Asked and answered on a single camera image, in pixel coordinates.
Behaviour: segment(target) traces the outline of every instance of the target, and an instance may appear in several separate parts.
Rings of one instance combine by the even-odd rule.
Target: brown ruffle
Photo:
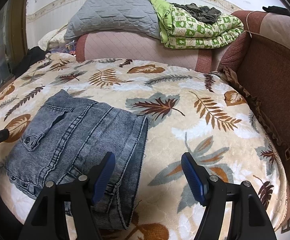
[[[224,73],[226,75],[229,84],[237,90],[246,99],[250,109],[253,111],[254,115],[257,117],[260,124],[264,127],[267,134],[272,139],[277,152],[281,158],[282,164],[285,169],[287,183],[288,183],[288,210],[287,215],[284,220],[286,222],[290,218],[290,150],[289,146],[281,139],[274,124],[266,116],[266,114],[261,110],[261,101],[258,97],[253,97],[244,87],[242,87],[237,79],[235,71],[230,68],[224,67]]]

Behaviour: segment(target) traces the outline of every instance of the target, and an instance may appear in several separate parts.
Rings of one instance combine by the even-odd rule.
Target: folded blanket
[[[214,24],[199,22],[182,8],[164,0],[150,0],[158,19],[161,42],[172,49],[215,49],[232,43],[244,25],[235,16],[222,14]]]

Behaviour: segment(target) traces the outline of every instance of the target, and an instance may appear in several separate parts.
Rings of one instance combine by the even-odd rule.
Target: brown leaf print
[[[211,122],[213,129],[215,128],[215,121],[217,122],[217,127],[219,130],[221,128],[226,132],[227,130],[233,130],[237,128],[236,124],[241,121],[241,119],[235,119],[228,116],[223,110],[214,102],[211,98],[199,98],[194,92],[190,93],[194,94],[197,97],[197,101],[194,103],[194,107],[197,108],[196,113],[200,112],[199,118],[202,118],[204,114],[206,124],[208,125]]]
[[[141,111],[141,114],[152,114],[156,115],[155,120],[157,120],[158,117],[163,117],[169,113],[171,109],[176,110],[180,112],[183,116],[185,116],[181,111],[179,111],[176,108],[173,108],[177,102],[177,99],[167,99],[165,102],[161,100],[161,98],[156,98],[156,102],[151,101],[145,101],[145,102],[138,102],[133,104],[133,107],[142,107],[146,108],[145,110]]]
[[[264,158],[269,158],[269,162],[271,163],[271,165],[273,165],[276,161],[276,157],[272,149],[269,149],[267,151],[261,151],[260,156],[263,156]]]
[[[120,85],[121,83],[133,82],[133,80],[122,80],[119,79],[116,75],[116,72],[113,68],[106,69],[103,71],[97,70],[93,76],[90,77],[89,82],[91,85],[99,86],[112,86],[114,84]]]
[[[211,157],[210,159],[206,159],[206,160],[201,160],[202,163],[210,163],[210,162],[218,162],[219,160],[221,160],[223,158],[223,154],[225,152],[227,152],[228,149],[224,148],[220,153],[218,153],[217,155]]]
[[[214,171],[218,175],[218,177],[220,177],[224,182],[228,183],[228,178],[227,178],[226,172],[224,172],[222,168],[210,167],[210,169],[212,171]]]
[[[36,68],[36,70],[39,70],[39,69],[45,68],[46,66],[50,65],[51,62],[52,62],[52,60],[49,60],[49,61],[45,62],[44,64],[39,65],[39,66]]]
[[[202,144],[199,145],[199,147],[197,149],[195,149],[196,152],[201,152],[203,150],[205,150],[208,147],[211,147],[213,143],[213,137],[208,137],[206,140],[203,141]]]
[[[265,210],[267,210],[269,201],[272,198],[272,191],[274,188],[274,185],[270,184],[270,181],[266,181],[265,183],[257,176],[253,175],[256,179],[259,179],[261,183],[263,184],[258,192],[258,196],[260,198],[261,203],[265,207]]]
[[[119,67],[123,67],[123,66],[125,66],[125,65],[130,65],[131,62],[133,62],[132,59],[127,59],[127,60],[125,60],[124,63],[119,64],[118,66],[119,66]]]
[[[22,80],[27,80],[27,82],[23,83],[23,84],[21,85],[21,87],[24,87],[24,86],[26,86],[26,85],[28,85],[28,84],[30,84],[30,83],[32,83],[32,82],[34,82],[34,81],[40,79],[40,78],[41,78],[42,76],[44,76],[44,75],[45,75],[45,73],[38,73],[38,74],[35,74],[35,72],[34,72],[32,76],[25,75],[25,76],[21,77]]]
[[[169,238],[167,227],[160,223],[139,224],[139,216],[135,211],[132,216],[132,223],[135,225],[135,228],[128,234],[125,240],[129,240],[137,231],[143,234],[143,238],[139,238],[139,240],[168,240]]]
[[[15,86],[12,84],[8,85],[6,88],[3,89],[0,100],[3,100],[5,96],[9,95],[15,90]]]
[[[173,169],[170,173],[168,173],[167,175],[165,175],[166,177],[167,176],[171,176],[171,175],[174,175],[174,174],[176,174],[176,173],[178,173],[178,172],[180,172],[180,171],[182,171],[183,169],[182,169],[182,165],[180,164],[180,165],[178,165],[175,169]]]
[[[240,104],[247,104],[246,100],[241,94],[235,90],[227,91],[225,94],[225,102],[227,106],[235,106]]]
[[[164,71],[165,69],[162,67],[156,67],[156,65],[154,64],[149,64],[149,65],[144,65],[144,66],[139,66],[139,67],[133,67],[128,71],[128,74],[132,74],[132,73],[150,74],[150,73],[162,73]]]
[[[61,84],[65,84],[73,79],[76,79],[77,81],[79,81],[78,77],[85,74],[87,71],[74,71],[68,75],[61,75],[55,78],[55,81],[53,81],[52,83],[50,83],[50,85],[61,85]]]
[[[63,60],[63,61],[60,61],[56,64],[53,64],[50,66],[50,69],[52,71],[59,71],[59,70],[63,70],[63,69],[66,69],[66,68],[69,68],[68,66],[66,66],[70,61],[69,60]]]
[[[41,87],[36,87],[34,90],[32,90],[28,95],[26,95],[21,101],[19,101],[15,106],[13,106],[5,115],[4,121],[10,116],[10,114],[13,113],[14,110],[16,110],[17,108],[19,108],[22,104],[26,103],[28,100],[30,100],[31,98],[34,98],[35,95],[37,95],[37,93],[41,92],[41,90],[44,88],[45,86],[41,86]]]
[[[30,123],[30,118],[30,114],[23,114],[9,122],[5,128],[10,131],[10,136],[5,142],[11,143],[21,138],[23,132]]]
[[[211,74],[203,74],[205,78],[205,87],[208,89],[209,92],[214,93],[212,90],[212,86],[215,84],[215,80]]]

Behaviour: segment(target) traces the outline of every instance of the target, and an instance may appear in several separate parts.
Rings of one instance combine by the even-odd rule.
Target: white cloth
[[[44,51],[55,48],[64,48],[65,45],[69,42],[68,40],[64,39],[64,35],[67,30],[66,27],[67,25],[45,34],[44,37],[38,42],[39,47]]]

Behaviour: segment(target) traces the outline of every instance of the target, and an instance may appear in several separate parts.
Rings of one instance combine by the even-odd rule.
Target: pillow
[[[224,67],[237,71],[247,53],[250,41],[249,33],[244,31],[233,43],[213,49],[211,71],[222,71]]]
[[[87,0],[70,19],[64,39],[95,30],[125,30],[160,39],[158,17],[149,0]]]

